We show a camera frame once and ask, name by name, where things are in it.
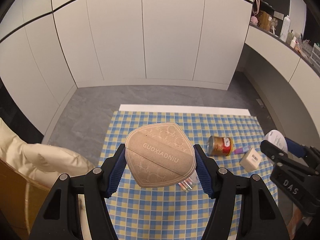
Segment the white round compact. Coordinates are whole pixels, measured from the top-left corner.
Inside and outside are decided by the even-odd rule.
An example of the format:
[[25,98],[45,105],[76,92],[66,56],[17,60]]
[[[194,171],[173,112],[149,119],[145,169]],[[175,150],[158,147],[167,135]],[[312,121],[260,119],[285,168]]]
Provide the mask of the white round compact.
[[285,137],[276,129],[269,131],[265,137],[265,140],[272,143],[277,148],[281,149],[285,153],[288,153],[287,142]]

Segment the small beige carton box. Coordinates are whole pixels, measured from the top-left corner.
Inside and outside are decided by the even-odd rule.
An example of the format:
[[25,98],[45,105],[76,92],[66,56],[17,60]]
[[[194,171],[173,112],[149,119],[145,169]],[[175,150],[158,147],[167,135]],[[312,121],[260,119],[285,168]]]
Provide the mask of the small beige carton box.
[[255,148],[251,148],[240,160],[240,165],[247,172],[253,172],[258,169],[262,158],[262,155]]

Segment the small bottle purple cap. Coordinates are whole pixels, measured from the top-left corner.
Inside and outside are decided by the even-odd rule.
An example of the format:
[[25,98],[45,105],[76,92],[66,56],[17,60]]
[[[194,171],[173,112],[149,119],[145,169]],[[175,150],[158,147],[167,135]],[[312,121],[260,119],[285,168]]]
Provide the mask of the small bottle purple cap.
[[247,153],[250,150],[250,148],[248,146],[244,146],[244,147],[240,147],[240,148],[236,148],[233,153],[234,154],[244,154]]

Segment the cardboard box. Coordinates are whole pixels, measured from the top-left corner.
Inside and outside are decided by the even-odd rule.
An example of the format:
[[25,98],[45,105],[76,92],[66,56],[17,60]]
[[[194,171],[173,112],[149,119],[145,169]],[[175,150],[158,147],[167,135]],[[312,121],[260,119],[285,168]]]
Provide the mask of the cardboard box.
[[49,191],[1,161],[1,239],[28,239]]

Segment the cream padded chair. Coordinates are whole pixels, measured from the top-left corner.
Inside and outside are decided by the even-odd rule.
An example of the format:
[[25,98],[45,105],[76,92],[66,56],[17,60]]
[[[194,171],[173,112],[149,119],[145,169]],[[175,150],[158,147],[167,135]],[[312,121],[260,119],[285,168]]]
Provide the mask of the cream padded chair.
[[67,148],[29,144],[1,120],[1,159],[22,175],[51,188],[66,173],[71,177],[87,174],[95,166]]

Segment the blue yellow checkered tablecloth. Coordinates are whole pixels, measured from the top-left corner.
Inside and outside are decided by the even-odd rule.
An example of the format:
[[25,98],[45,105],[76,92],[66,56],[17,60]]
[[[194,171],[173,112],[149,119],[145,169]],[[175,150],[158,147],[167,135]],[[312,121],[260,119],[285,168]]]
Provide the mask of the blue yellow checkered tablecloth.
[[[202,148],[207,147],[212,135],[230,137],[235,148],[256,150],[264,138],[255,116],[115,111],[100,160],[114,155],[135,128],[160,122],[178,124],[191,143]],[[189,192],[177,184],[143,189],[125,169],[116,193],[106,200],[106,205],[119,239],[200,239],[214,201],[200,184]]]

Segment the red gold tin can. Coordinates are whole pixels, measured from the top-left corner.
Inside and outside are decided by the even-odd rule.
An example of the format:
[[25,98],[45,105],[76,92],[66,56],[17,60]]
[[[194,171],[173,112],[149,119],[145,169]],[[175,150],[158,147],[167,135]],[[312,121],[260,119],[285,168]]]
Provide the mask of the red gold tin can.
[[233,141],[230,137],[210,136],[207,142],[209,156],[229,156],[233,149]]

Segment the white spray bottle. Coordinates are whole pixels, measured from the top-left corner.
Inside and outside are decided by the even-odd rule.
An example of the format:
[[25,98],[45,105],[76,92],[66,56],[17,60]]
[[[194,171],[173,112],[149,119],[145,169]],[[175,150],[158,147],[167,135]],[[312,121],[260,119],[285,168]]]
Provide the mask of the white spray bottle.
[[285,16],[283,19],[283,25],[280,31],[280,35],[279,38],[283,41],[286,42],[289,30],[290,30],[290,24],[291,24],[291,20],[289,15]]

